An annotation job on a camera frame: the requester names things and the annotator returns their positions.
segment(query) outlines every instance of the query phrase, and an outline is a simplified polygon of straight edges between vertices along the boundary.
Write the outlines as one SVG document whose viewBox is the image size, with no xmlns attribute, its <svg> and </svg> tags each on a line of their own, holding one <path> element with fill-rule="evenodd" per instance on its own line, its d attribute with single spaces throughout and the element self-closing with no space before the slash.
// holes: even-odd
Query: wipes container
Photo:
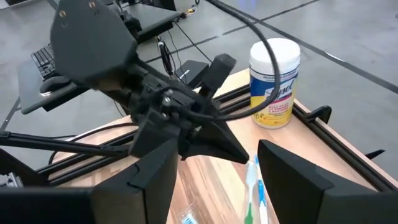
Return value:
<svg viewBox="0 0 398 224">
<path fill-rule="evenodd" d="M 285 126 L 292 116 L 295 87 L 300 65 L 300 47 L 294 41 L 268 39 L 280 70 L 280 89 L 277 98 L 266 108 L 252 116 L 255 123 L 264 128 Z M 250 106 L 262 103 L 274 89 L 274 71 L 268 51 L 262 42 L 250 50 Z"/>
</svg>

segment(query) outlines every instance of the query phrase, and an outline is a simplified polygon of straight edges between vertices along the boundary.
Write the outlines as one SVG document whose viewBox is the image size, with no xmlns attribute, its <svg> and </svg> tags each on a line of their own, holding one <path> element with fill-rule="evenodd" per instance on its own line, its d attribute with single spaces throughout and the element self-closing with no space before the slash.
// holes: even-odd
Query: black clamp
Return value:
<svg viewBox="0 0 398 224">
<path fill-rule="evenodd" d="M 317 118 L 321 119 L 321 121 L 327 124 L 329 122 L 331 115 L 331 107 L 330 106 L 321 106 L 312 112 L 309 112 L 305 115 L 307 122 L 314 122 Z"/>
<path fill-rule="evenodd" d="M 379 149 L 379 150 L 376 150 L 376 151 L 374 151 L 374 152 L 369 152 L 369 153 L 365 154 L 365 156 L 366 156 L 368 159 L 374 159 L 374 158 L 376 158 L 376 156 L 382 154 L 382 153 L 385 152 L 385 151 L 386 151 L 386 150 L 384 150 L 384 149 Z"/>
</svg>

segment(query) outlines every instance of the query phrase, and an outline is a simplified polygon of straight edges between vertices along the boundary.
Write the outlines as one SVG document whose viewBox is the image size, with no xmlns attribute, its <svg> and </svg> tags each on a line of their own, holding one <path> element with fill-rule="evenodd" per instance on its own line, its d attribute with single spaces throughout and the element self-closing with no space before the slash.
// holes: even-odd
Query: black metal frame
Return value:
<svg viewBox="0 0 398 224">
<path fill-rule="evenodd" d="M 249 93 L 249 85 L 242 86 L 233 91 L 225 93 L 215 100 L 219 103 L 227 103 L 238 97 L 242 97 Z M 221 113 L 228 114 L 234 111 L 243 109 L 250 105 L 250 96 L 241 98 L 240 100 L 234 101 L 220 109 Z M 327 123 L 331 114 L 331 108 L 329 106 L 322 106 L 313 112 L 306 112 L 298 105 L 294 104 L 293 115 L 296 116 L 306 127 L 316 134 L 324 143 L 326 143 L 332 150 L 334 150 L 341 158 L 343 158 L 352 168 L 354 168 L 359 174 L 361 174 L 369 183 L 371 183 L 376 189 L 381 192 L 396 191 L 397 187 L 389 182 L 383 175 L 371 167 L 366 161 L 362 160 L 356 153 L 354 153 L 348 146 L 342 143 L 336 136 L 334 136 L 329 130 L 321 125 L 316 118 L 320 118 L 323 122 Z M 126 133 L 120 137 L 112 139 L 108 142 L 103 143 L 105 146 L 120 146 L 122 144 L 131 142 L 134 140 L 134 135 L 137 130 L 130 133 Z M 61 161 L 55 162 L 36 172 L 44 177 L 48 177 L 50 174 L 59 172 L 67 167 L 76 165 L 93 156 L 88 154 L 77 154 Z M 49 179 L 50 186 L 58 186 L 76 179 L 82 175 L 93 172 L 96 169 L 110 165 L 120 159 L 127 157 L 127 154 L 120 156 L 102 157 L 95 161 L 89 162 L 85 165 L 77 167 L 73 170 L 58 175 L 52 179 Z"/>
</svg>

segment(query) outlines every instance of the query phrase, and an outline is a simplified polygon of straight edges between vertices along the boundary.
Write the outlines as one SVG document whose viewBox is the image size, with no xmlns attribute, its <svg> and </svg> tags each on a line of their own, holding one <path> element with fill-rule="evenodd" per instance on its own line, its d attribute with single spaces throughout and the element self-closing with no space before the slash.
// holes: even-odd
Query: floor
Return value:
<svg viewBox="0 0 398 224">
<path fill-rule="evenodd" d="M 175 0 L 179 9 L 192 1 Z M 297 98 L 315 109 L 333 108 L 330 126 L 363 153 L 385 149 L 374 161 L 398 179 L 398 4 L 396 0 L 223 0 L 261 21 L 267 38 L 286 37 L 302 51 Z M 2 128 L 41 136 L 78 134 L 119 118 L 112 100 L 89 91 L 46 113 L 28 115 L 17 108 L 17 68 L 49 41 L 54 10 L 46 1 L 0 11 L 0 122 Z M 227 53 L 248 68 L 249 49 L 258 38 L 242 23 L 201 1 L 180 27 L 209 58 Z M 178 27 L 170 30 L 181 61 L 206 62 Z M 171 51 L 168 33 L 162 34 Z M 154 42 L 139 55 L 163 70 Z M 8 148 L 34 169 L 47 164 L 50 152 Z"/>
</svg>

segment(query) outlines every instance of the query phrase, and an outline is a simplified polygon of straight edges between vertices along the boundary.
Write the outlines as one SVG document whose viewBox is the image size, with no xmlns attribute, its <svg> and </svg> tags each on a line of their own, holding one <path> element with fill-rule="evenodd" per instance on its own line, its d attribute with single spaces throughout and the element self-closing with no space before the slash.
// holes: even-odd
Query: wooden table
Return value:
<svg viewBox="0 0 398 224">
<path fill-rule="evenodd" d="M 229 92 L 248 83 L 249 70 L 243 70 L 242 72 L 231 75 L 219 89 L 217 95 Z M 297 100 L 295 103 L 305 109 Z M 130 118 L 125 117 L 107 125 L 125 122 L 130 122 Z M 354 146 L 344 140 L 325 123 L 321 122 L 321 124 L 341 142 L 345 143 L 353 152 L 357 153 L 364 161 L 367 161 L 387 180 L 398 186 L 397 181 L 365 157 Z M 370 189 L 374 189 L 367 180 L 359 175 L 321 139 L 316 137 L 316 135 L 306 128 L 296 117 L 292 117 L 290 123 L 285 127 L 274 130 L 259 127 L 253 123 L 251 118 L 231 121 L 228 125 L 251 158 L 257 152 L 258 140 L 268 139 L 320 167 Z M 84 138 L 80 142 L 101 144 L 102 142 L 130 132 L 135 128 L 137 127 L 125 127 L 104 131 Z M 54 161 L 59 161 L 70 155 L 71 154 L 66 152 L 59 152 L 55 156 Z M 96 185 L 112 175 L 117 174 L 135 161 L 137 161 L 137 159 L 133 157 L 125 158 L 66 183 L 63 186 L 77 187 Z M 247 200 L 245 175 L 245 165 L 214 157 L 196 156 L 190 157 L 186 161 L 180 161 L 167 223 L 181 223 L 182 217 L 188 212 L 192 213 L 198 223 L 243 223 Z M 257 208 L 258 201 L 255 200 L 254 203 L 254 208 Z M 268 203 L 267 209 L 270 223 L 278 223 L 271 203 Z M 254 218 L 255 222 L 258 223 L 256 209 L 254 210 Z"/>
</svg>

